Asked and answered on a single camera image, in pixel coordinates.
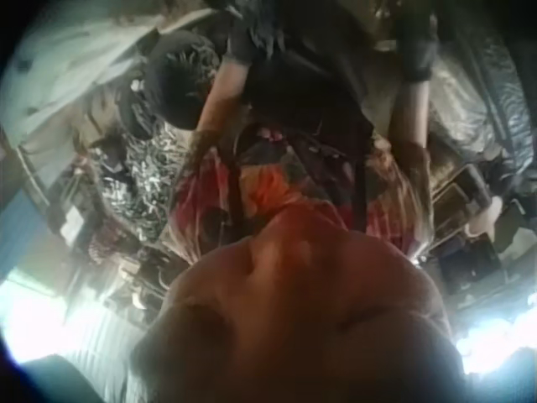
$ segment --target nose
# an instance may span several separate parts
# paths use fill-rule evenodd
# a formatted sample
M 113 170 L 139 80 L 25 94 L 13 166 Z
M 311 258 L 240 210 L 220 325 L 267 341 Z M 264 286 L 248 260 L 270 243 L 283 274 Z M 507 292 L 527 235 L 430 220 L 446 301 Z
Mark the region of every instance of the nose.
M 312 207 L 288 207 L 252 241 L 254 267 L 311 271 L 329 259 L 347 235 Z

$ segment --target black strap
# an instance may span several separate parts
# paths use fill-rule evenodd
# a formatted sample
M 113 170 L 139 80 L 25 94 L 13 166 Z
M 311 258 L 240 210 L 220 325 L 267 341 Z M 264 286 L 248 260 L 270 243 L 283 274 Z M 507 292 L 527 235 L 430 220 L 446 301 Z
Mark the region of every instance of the black strap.
M 354 230 L 365 233 L 368 229 L 368 189 L 366 182 L 366 161 L 373 147 L 373 126 L 364 118 L 357 136 L 357 161 L 354 167 L 354 197 L 352 211 L 354 213 Z
M 244 238 L 246 234 L 245 222 L 244 222 L 244 209 L 242 206 L 241 187 L 239 184 L 239 177 L 241 175 L 240 169 L 235 164 L 235 161 L 227 164 L 229 169 L 229 189 L 227 193 L 227 203 L 229 205 L 229 215 L 232 220 L 232 236 L 233 241 L 239 241 Z
M 368 228 L 368 200 L 366 195 L 365 155 L 361 156 L 354 169 L 354 197 L 352 210 L 354 213 L 354 229 L 365 233 Z

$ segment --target hand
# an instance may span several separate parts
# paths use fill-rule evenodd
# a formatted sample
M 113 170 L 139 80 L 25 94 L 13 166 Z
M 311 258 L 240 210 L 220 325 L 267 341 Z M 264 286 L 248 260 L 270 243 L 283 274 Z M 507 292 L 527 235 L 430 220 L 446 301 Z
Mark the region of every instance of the hand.
M 410 82 L 428 81 L 438 53 L 436 23 L 430 8 L 420 0 L 406 0 L 395 17 L 397 51 L 403 77 Z
M 252 42 L 250 29 L 241 19 L 237 19 L 227 40 L 226 59 L 240 65 L 250 66 L 258 55 L 258 48 Z

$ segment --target clothing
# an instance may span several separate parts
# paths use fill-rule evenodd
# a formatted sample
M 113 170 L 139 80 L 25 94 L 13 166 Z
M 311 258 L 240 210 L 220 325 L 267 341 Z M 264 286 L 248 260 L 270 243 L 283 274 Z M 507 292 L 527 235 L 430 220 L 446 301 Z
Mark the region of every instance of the clothing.
M 230 165 L 224 162 L 222 147 L 211 145 L 210 137 L 193 135 L 197 141 L 179 173 L 170 205 L 172 233 L 181 257 L 191 264 L 236 240 L 229 202 Z M 257 233 L 291 204 L 313 207 L 336 225 L 353 229 L 354 169 L 344 154 L 313 136 L 264 125 L 248 127 L 239 136 L 240 143 L 246 145 L 235 149 L 233 160 L 247 234 Z M 393 244 L 410 258 L 432 236 L 428 158 L 413 144 L 398 144 L 390 151 L 388 141 L 374 134 L 365 163 L 367 234 Z

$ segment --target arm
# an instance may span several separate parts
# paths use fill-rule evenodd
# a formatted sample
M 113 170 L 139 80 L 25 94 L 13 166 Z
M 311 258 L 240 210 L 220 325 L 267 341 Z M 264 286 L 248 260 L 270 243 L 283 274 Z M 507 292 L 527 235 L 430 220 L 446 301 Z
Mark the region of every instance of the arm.
M 389 140 L 425 148 L 428 138 L 430 82 L 404 82 L 395 100 Z
M 250 66 L 258 53 L 248 27 L 238 20 L 227 41 L 227 53 L 201 112 L 198 131 L 221 133 L 235 122 Z
M 249 66 L 225 58 L 201 112 L 198 131 L 222 132 L 240 110 Z

